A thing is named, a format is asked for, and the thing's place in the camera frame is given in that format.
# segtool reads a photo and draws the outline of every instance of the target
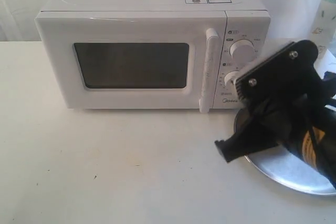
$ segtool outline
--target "knob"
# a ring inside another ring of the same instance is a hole
[[[225,86],[228,86],[231,84],[231,79],[236,76],[236,74],[238,73],[238,71],[232,71],[230,73],[228,73],[225,77],[224,77],[224,83],[225,83]]]
[[[239,40],[232,44],[230,54],[237,63],[251,62],[256,58],[256,52],[251,41],[247,39]]]

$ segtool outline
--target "white table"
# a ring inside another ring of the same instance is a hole
[[[214,141],[235,111],[67,109],[40,42],[0,43],[0,223],[335,223]]]

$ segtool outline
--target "silver tray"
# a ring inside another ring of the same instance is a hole
[[[235,127],[245,118],[244,111],[239,111]],[[291,189],[320,196],[336,195],[336,190],[324,176],[282,146],[248,155],[246,159],[267,177]]]

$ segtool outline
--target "white microwave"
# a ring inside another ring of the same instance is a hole
[[[235,74],[260,54],[260,0],[50,0],[36,17],[69,108],[239,108]]]

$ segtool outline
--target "screw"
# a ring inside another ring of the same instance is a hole
[[[248,84],[249,84],[251,87],[254,87],[254,86],[257,85],[257,80],[256,80],[256,79],[249,79]]]
[[[299,56],[299,53],[296,51],[292,51],[289,53],[289,58],[291,58],[292,60],[296,59]]]

